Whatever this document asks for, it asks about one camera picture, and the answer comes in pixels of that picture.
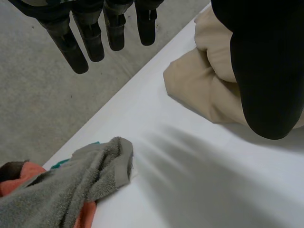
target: pile of cloth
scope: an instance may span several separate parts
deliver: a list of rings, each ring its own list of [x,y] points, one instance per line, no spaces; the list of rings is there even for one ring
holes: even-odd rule
[[[196,17],[195,23],[196,47],[173,61],[163,73],[168,95],[213,123],[248,126],[231,63],[232,31],[219,21],[211,5]],[[301,126],[304,113],[294,128]]]
[[[29,161],[0,167],[0,228],[90,228],[96,201],[130,182],[133,146],[90,144],[46,171]]]

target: concrete floor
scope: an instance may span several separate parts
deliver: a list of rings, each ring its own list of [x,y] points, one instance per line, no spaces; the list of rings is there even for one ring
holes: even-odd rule
[[[44,164],[208,2],[165,0],[150,47],[140,44],[132,6],[119,52],[109,48],[101,15],[105,59],[89,62],[89,71],[77,75],[35,19],[1,1],[0,165],[25,159]],[[73,21],[71,29],[84,50]]]

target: white surface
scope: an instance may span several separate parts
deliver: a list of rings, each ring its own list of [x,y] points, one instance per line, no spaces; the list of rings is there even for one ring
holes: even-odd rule
[[[302,228],[304,132],[269,141],[167,96],[163,71],[195,47],[191,21],[45,165],[95,141],[134,145],[139,175],[98,203],[93,228]]]

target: red towel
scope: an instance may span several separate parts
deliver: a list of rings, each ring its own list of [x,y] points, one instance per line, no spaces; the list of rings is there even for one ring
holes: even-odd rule
[[[20,178],[14,180],[6,180],[0,182],[0,197],[6,196],[14,191],[19,185],[28,181],[35,175],[45,172],[41,166],[31,162],[26,162],[22,166]],[[96,211],[96,203],[84,203],[81,211],[76,219],[74,228],[90,228],[92,226],[94,214]]]

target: beige fabric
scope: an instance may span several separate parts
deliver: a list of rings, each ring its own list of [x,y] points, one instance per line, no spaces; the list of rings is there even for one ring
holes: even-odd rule
[[[163,73],[168,95],[214,123],[248,125],[231,66],[229,31],[210,6],[195,19],[197,48],[172,62]],[[296,127],[304,125],[304,115]]]

